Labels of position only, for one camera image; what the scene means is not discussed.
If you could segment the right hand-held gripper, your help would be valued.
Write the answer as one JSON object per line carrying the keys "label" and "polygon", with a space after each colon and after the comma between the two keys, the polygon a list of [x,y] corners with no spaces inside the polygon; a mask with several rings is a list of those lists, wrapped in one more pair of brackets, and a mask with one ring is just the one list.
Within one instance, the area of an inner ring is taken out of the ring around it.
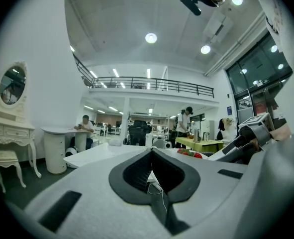
{"label": "right hand-held gripper", "polygon": [[238,127],[239,135],[222,150],[208,157],[208,160],[248,164],[257,153],[251,140],[258,140],[260,151],[263,151],[264,145],[274,142],[270,134],[274,130],[274,125],[269,113],[250,117]]}

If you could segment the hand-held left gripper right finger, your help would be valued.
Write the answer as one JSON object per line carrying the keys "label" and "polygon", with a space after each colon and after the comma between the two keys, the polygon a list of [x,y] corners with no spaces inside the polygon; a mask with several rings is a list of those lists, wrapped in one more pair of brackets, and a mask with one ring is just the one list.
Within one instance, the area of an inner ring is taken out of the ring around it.
{"label": "hand-held left gripper right finger", "polygon": [[152,169],[167,196],[165,228],[178,235],[199,224],[227,199],[247,165],[170,155],[153,148]]}

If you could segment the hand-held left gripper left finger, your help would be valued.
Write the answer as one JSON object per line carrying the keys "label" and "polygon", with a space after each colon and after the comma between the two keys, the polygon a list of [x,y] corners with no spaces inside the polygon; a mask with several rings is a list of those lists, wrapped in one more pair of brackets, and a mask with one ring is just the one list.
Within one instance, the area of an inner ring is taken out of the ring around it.
{"label": "hand-held left gripper left finger", "polygon": [[110,187],[112,168],[138,154],[123,153],[75,169],[32,199],[25,212],[38,221],[64,193],[75,191],[81,197],[58,228],[61,238],[169,239],[150,206],[128,204]]}

